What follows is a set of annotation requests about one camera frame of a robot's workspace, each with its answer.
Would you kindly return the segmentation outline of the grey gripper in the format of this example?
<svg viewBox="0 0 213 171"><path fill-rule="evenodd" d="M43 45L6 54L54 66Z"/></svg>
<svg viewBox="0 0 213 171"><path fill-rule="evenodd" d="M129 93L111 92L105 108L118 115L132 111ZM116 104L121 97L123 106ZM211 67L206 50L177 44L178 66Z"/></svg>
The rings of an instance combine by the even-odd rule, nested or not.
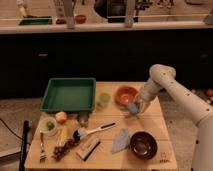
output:
<svg viewBox="0 0 213 171"><path fill-rule="evenodd" d="M144 100L140 94L135 96L134 102L138 105L138 112L144 113L147 108L150 106L150 102Z"/></svg>

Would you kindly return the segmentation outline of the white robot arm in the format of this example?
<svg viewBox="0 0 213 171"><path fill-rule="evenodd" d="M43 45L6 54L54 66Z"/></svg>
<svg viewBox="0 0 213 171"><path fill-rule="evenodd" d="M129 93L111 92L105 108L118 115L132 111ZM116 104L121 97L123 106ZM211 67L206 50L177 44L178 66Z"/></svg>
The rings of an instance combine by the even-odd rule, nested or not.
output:
<svg viewBox="0 0 213 171"><path fill-rule="evenodd" d="M161 89L184 108L198 128L191 171L213 171L213 106L192 93L175 80L173 67L154 64L149 69L149 79L140 88L135 101L139 112L144 113Z"/></svg>

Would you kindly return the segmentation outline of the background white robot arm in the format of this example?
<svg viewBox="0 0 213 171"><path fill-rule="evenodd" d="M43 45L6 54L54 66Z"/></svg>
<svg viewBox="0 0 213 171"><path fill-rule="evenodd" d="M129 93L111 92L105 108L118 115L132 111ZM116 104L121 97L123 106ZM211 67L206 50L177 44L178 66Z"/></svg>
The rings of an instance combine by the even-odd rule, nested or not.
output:
<svg viewBox="0 0 213 171"><path fill-rule="evenodd" d="M27 4L25 2L25 0L16 0L16 4L18 6L18 9L21 13L21 15L26 18L29 16L29 12L28 12L28 9L27 9Z"/></svg>

